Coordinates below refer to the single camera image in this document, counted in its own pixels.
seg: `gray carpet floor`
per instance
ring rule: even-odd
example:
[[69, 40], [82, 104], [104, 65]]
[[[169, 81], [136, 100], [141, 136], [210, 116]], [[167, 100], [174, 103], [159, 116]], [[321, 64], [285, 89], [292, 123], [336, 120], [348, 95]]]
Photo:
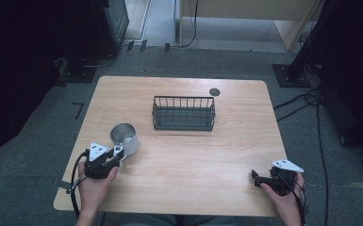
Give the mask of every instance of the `gray carpet floor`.
[[[266, 82], [272, 104], [279, 105], [309, 89], [279, 88], [272, 64], [289, 64], [294, 54], [135, 47], [99, 68], [90, 84], [53, 87], [22, 132], [0, 148], [0, 225], [74, 225], [73, 212], [53, 207], [98, 79], [103, 75], [255, 79]], [[79, 117], [76, 115], [83, 103]], [[275, 111], [277, 118], [304, 105]], [[317, 130], [317, 107], [310, 106], [279, 122], [289, 160], [305, 169], [306, 222], [326, 218], [325, 176]], [[320, 106], [325, 166], [328, 172], [328, 224], [363, 225], [363, 150], [342, 147], [340, 133], [325, 105]], [[282, 225], [279, 218], [249, 218], [249, 225]]]

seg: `human arm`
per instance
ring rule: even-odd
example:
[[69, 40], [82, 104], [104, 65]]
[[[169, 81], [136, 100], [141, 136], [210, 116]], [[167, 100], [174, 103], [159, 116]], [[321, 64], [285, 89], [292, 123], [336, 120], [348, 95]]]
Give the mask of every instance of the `human arm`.
[[91, 226], [98, 214], [99, 207], [107, 195], [110, 184], [116, 178], [118, 167], [113, 168], [106, 179], [92, 179], [85, 176], [85, 162], [78, 164], [78, 185], [81, 196], [81, 211], [76, 226]]
[[[301, 189], [304, 187], [305, 179], [300, 172], [296, 172], [296, 178], [297, 185], [295, 185], [293, 189], [296, 196], [300, 199]], [[299, 206], [292, 192], [286, 196], [279, 196], [272, 190], [270, 186], [266, 185], [265, 183], [260, 184], [260, 187], [270, 197], [275, 210], [286, 226], [302, 225]]]

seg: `person's wrist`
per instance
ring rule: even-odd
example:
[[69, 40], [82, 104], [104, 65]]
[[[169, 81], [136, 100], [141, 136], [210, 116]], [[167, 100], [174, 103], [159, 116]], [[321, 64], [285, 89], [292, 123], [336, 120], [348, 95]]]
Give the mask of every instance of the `person's wrist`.
[[98, 210], [94, 209], [81, 209], [80, 215], [78, 216], [77, 226], [90, 226], [95, 221], [96, 215], [98, 214]]
[[280, 213], [280, 218], [282, 219], [285, 226], [301, 226], [301, 216], [298, 211], [291, 210], [287, 213]]

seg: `black circular sticker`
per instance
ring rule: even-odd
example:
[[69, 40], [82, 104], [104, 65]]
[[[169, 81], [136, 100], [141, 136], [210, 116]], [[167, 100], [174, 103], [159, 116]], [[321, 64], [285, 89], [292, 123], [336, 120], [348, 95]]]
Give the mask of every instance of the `black circular sticker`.
[[220, 91], [219, 89], [213, 88], [209, 91], [210, 95], [212, 96], [219, 96], [220, 95]]

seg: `wire basket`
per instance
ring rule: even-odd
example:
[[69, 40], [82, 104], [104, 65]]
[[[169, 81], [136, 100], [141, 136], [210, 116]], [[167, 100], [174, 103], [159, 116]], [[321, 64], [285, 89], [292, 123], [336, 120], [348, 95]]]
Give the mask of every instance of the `wire basket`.
[[156, 130], [212, 131], [214, 98], [155, 96], [152, 116]]

